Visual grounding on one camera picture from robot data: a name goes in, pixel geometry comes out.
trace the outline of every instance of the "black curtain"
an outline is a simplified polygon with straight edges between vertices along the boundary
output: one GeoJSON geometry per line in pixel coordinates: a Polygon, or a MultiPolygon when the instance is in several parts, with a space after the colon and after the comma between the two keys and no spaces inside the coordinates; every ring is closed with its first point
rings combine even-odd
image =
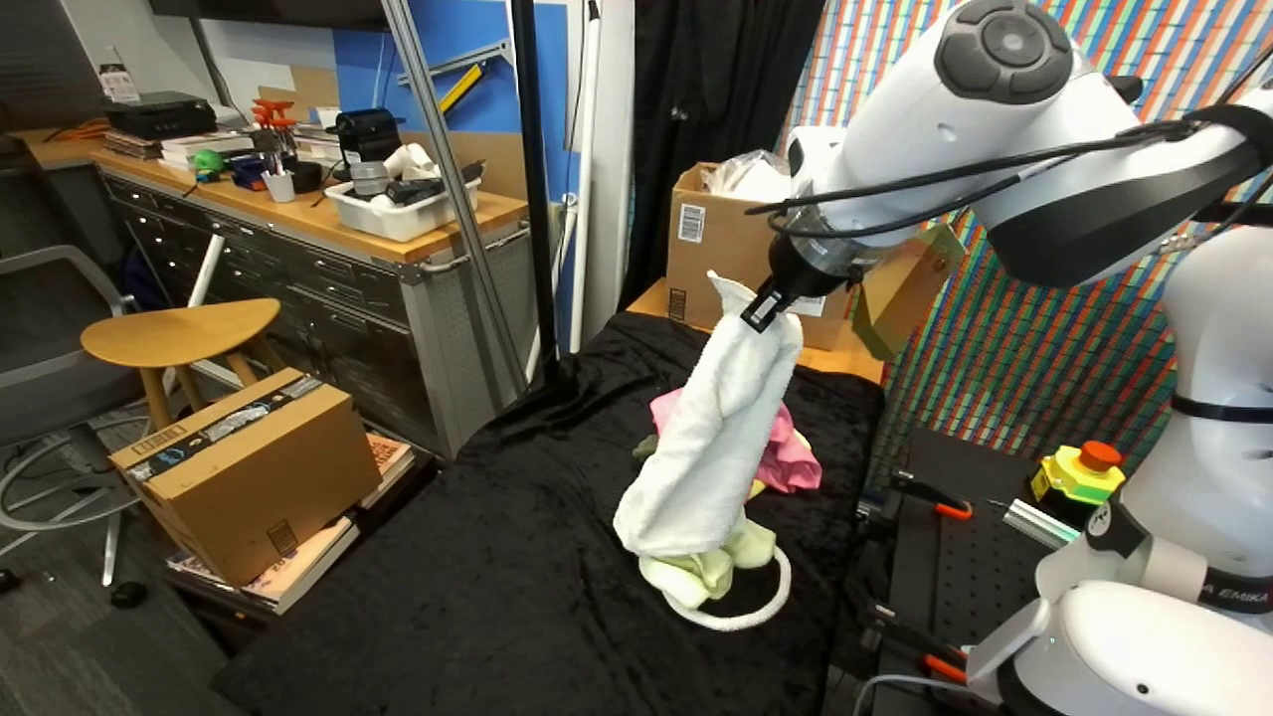
{"type": "Polygon", "coordinates": [[[665,274],[678,177],[775,142],[818,12],[825,0],[638,0],[623,304],[665,274]]]}

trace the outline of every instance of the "green object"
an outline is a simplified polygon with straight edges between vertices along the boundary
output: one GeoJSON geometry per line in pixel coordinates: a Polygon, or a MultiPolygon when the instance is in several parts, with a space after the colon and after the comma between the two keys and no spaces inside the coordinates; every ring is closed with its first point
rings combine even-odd
{"type": "Polygon", "coordinates": [[[199,146],[194,157],[190,157],[190,177],[194,177],[194,185],[215,185],[215,179],[222,179],[222,157],[220,150],[210,150],[210,146],[199,146]]]}

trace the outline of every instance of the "metal pole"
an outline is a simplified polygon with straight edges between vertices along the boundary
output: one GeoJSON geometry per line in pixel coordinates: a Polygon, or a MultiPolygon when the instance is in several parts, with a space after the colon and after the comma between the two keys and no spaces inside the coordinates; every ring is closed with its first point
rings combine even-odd
{"type": "Polygon", "coordinates": [[[509,384],[512,384],[512,392],[523,392],[525,377],[523,377],[519,344],[512,344],[507,304],[499,293],[499,283],[495,283],[484,250],[482,250],[479,215],[474,215],[474,203],[464,201],[471,189],[464,189],[464,179],[459,173],[459,159],[452,159],[452,146],[446,140],[446,121],[442,121],[442,106],[436,106],[436,92],[434,92],[434,77],[429,77],[429,61],[427,61],[421,35],[414,30],[414,15],[409,15],[406,0],[383,0],[383,8],[387,8],[387,20],[391,20],[398,56],[401,56],[401,73],[414,85],[414,100],[421,104],[421,114],[429,125],[427,142],[429,142],[429,157],[442,167],[442,179],[446,179],[446,193],[451,193],[451,203],[452,203],[452,218],[463,222],[463,243],[464,243],[471,267],[479,274],[479,289],[482,289],[482,300],[488,307],[495,333],[501,344],[509,384]]]}

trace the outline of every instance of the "colorful patterned backdrop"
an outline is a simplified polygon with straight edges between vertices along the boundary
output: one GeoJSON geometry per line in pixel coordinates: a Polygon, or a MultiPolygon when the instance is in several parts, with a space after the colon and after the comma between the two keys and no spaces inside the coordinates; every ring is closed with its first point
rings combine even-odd
{"type": "MultiPolygon", "coordinates": [[[[829,0],[793,125],[836,129],[952,0],[829,0]]],[[[1141,121],[1215,104],[1273,44],[1273,0],[1042,0],[1094,68],[1141,77],[1141,121]]],[[[1107,438],[1145,458],[1172,392],[1161,277],[1196,243],[1182,227],[1161,255],[1107,287],[1033,289],[968,230],[972,259],[927,332],[887,377],[873,480],[906,462],[914,430],[1042,458],[1107,438]]]]}

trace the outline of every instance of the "wooden stool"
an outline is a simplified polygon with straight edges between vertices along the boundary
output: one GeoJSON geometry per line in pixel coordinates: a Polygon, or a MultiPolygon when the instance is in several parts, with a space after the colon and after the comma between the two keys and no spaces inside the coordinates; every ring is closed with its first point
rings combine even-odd
{"type": "Polygon", "coordinates": [[[78,345],[113,366],[139,370],[151,409],[151,430],[170,423],[162,370],[175,370],[175,384],[190,409],[202,407],[190,362],[228,358],[235,377],[256,384],[242,345],[257,344],[257,333],[276,324],[279,300],[248,300],[248,304],[210,304],[186,309],[149,309],[90,324],[78,333],[78,345]]]}

